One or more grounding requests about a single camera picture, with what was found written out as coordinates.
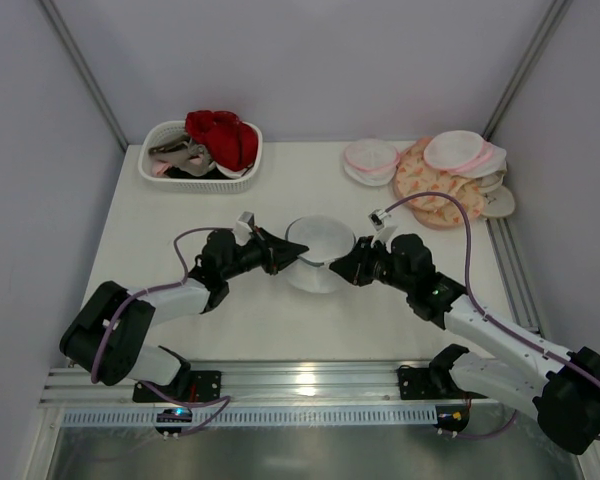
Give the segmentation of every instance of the black bracket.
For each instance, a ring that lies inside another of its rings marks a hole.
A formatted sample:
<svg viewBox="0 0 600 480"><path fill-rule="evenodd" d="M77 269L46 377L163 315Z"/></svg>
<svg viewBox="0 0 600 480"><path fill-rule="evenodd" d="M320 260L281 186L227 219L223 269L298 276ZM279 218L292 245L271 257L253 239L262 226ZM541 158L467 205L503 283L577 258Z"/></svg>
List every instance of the black bracket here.
<svg viewBox="0 0 600 480"><path fill-rule="evenodd" d="M359 238L353 250L329 269L352 285L363 287L378 280L405 292L418 317L444 330L445 313L467 293L466 288L436 272L431 251L417 235L398 235L391 241L391 252L372 241L373 237Z"/></svg>
<svg viewBox="0 0 600 480"><path fill-rule="evenodd" d="M571 363L600 381L600 355L583 347ZM600 435L600 389L570 368L547 374L542 395L533 399L540 429L570 453L582 455Z"/></svg>
<svg viewBox="0 0 600 480"><path fill-rule="evenodd" d="M236 243L230 230L214 230L207 236L202 253L196 257L196 266L189 277L209 290L209 301L203 313L216 308L229 294L229 279L257 267L269 275L277 273L309 250L305 245L287 242L266 230L251 225L251 238L244 246Z"/></svg>
<svg viewBox="0 0 600 480"><path fill-rule="evenodd" d="M431 378L431 369L401 366L396 370L401 400L467 400L467 398L485 398L477 393L462 390L443 392ZM434 426L452 432L461 432L469 424L470 411L465 405L436 405L438 423Z"/></svg>
<svg viewBox="0 0 600 480"><path fill-rule="evenodd" d="M398 370L398 386L401 400L455 400L466 398L468 392L460 390L451 379L449 372L454 362L469 349L451 344L435 356L425 368L411 368L406 365ZM484 398L477 393L472 398Z"/></svg>
<svg viewBox="0 0 600 480"><path fill-rule="evenodd" d="M190 370L181 381L188 386L179 395L173 397L179 402L204 403L220 398L222 390L222 372L219 370ZM133 389L135 403L160 403L160 397L140 383Z"/></svg>
<svg viewBox="0 0 600 480"><path fill-rule="evenodd" d="M129 297L127 290L115 282L104 282L91 295L60 340L60 351L87 371L91 371L106 327L118 307ZM133 368L151 325L155 308L134 300L106 345L99 377L105 385L115 385Z"/></svg>

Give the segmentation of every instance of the red towel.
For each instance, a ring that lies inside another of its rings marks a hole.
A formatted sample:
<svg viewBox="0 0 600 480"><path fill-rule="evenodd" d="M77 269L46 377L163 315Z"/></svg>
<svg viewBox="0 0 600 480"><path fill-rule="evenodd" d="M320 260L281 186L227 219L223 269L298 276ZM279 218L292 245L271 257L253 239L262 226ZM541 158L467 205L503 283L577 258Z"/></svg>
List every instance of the red towel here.
<svg viewBox="0 0 600 480"><path fill-rule="evenodd" d="M209 150L221 166L234 172L256 161L258 136L249 125L232 112L199 110L187 114L187 133Z"/></svg>

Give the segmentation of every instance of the white table surface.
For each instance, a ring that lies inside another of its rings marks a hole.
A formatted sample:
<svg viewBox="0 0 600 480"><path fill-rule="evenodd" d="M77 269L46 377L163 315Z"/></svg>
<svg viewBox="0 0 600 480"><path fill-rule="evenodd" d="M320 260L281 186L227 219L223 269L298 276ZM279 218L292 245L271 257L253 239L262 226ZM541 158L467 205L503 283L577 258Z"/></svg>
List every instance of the white table surface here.
<svg viewBox="0 0 600 480"><path fill-rule="evenodd" d="M409 142L398 142L400 148ZM284 236L294 219L331 215L356 235L373 235L367 215L395 201L390 187L365 187L340 164L346 143L266 143L253 187L238 195L167 193L137 171L139 146L129 147L86 298L114 280L125 287L178 280L181 267L171 242L180 232L202 226L232 227L245 210L256 223ZM420 235L438 270L463 282L463 229L435 231L421 226L407 208L392 213L397 234ZM472 280L491 310L510 315L484 221L472 223ZM191 263L206 233L181 242ZM283 278L254 270L230 281L231 293L213 312L152 328L147 343L164 345L189 359L205 360L415 360L434 357L449 343L471 343L417 318L405 295L374 283L345 285L328 295L309 294Z"/></svg>

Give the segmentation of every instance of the metal floor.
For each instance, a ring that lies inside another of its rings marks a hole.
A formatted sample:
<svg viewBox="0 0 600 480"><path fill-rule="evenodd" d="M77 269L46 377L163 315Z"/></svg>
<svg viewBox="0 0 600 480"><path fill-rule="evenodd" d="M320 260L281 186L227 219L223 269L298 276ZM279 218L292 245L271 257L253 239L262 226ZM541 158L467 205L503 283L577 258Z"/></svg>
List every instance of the metal floor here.
<svg viewBox="0 0 600 480"><path fill-rule="evenodd" d="M490 431L508 415L498 405L475 406L467 431ZM523 416L494 440L452 440L435 432L430 426L219 428L162 441L148 428L62 428L47 478L583 478L575 457Z"/></svg>

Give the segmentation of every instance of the white basket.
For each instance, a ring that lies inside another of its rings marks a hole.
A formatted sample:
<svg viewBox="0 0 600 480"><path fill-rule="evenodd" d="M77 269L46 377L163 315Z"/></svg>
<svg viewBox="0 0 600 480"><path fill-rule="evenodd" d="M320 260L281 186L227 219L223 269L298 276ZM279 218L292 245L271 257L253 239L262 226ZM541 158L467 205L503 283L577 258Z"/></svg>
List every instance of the white basket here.
<svg viewBox="0 0 600 480"><path fill-rule="evenodd" d="M181 178L158 178L151 174L153 160L149 157L149 149L172 140L185 133L184 122L164 122L149 132L140 150L138 171L142 178L155 187L168 192L191 193L240 193L251 187L260 164L262 163L262 132L252 123L244 122L256 132L258 136L258 151L256 161L251 170L242 177L232 180L189 180Z"/></svg>

